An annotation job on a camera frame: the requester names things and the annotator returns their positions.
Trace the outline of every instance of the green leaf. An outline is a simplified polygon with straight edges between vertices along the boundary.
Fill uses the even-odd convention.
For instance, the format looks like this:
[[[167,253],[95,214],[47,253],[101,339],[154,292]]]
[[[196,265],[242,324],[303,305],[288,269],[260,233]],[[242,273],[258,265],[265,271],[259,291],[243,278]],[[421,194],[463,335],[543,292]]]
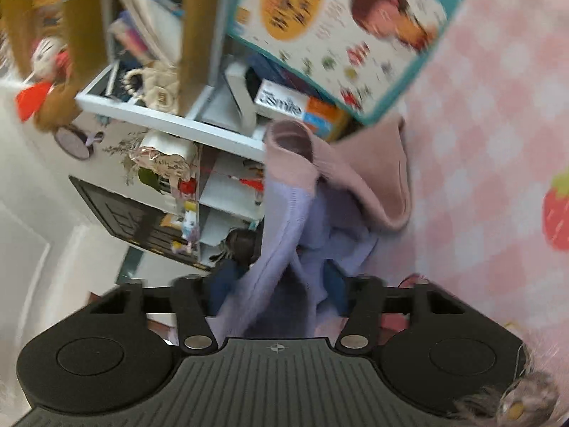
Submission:
[[[160,192],[160,181],[158,180],[158,175],[156,175],[152,170],[139,168],[138,179],[142,184],[146,184],[152,189],[156,189],[156,191]]]

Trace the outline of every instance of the toothpaste box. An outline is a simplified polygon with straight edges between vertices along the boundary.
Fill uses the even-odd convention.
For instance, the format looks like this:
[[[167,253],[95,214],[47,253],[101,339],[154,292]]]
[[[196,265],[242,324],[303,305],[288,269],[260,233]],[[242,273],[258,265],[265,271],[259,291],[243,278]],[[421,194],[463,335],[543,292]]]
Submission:
[[[255,97],[259,115],[273,120],[296,119],[325,141],[334,141],[349,123],[350,115],[320,99],[264,79]]]

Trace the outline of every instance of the pink checkered tablecloth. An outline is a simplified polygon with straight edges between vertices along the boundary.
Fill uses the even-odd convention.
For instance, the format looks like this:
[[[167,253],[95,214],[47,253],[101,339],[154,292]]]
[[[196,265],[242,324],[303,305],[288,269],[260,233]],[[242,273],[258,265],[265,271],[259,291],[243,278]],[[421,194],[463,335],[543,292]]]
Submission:
[[[569,401],[569,251],[543,231],[544,209],[569,223],[569,197],[543,206],[569,167],[569,0],[464,0],[405,98],[413,213],[370,268],[556,344]]]

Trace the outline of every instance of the red strawberry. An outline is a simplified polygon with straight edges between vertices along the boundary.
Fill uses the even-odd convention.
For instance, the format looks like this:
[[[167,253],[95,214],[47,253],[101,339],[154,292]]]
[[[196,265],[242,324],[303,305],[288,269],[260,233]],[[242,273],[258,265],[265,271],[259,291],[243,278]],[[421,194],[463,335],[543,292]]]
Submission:
[[[543,199],[543,233],[554,249],[569,251],[569,171],[553,178]]]

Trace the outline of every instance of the wooden panel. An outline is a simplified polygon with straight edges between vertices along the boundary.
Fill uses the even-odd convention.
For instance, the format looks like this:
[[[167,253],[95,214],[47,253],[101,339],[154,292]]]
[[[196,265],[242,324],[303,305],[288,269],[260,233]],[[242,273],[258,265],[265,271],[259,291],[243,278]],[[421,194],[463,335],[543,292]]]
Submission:
[[[180,112],[186,115],[207,83],[218,0],[184,0]]]
[[[37,31],[32,0],[0,0],[0,8],[18,72],[26,78],[31,73],[31,48]]]
[[[63,19],[73,77],[83,88],[107,64],[101,0],[65,1]]]

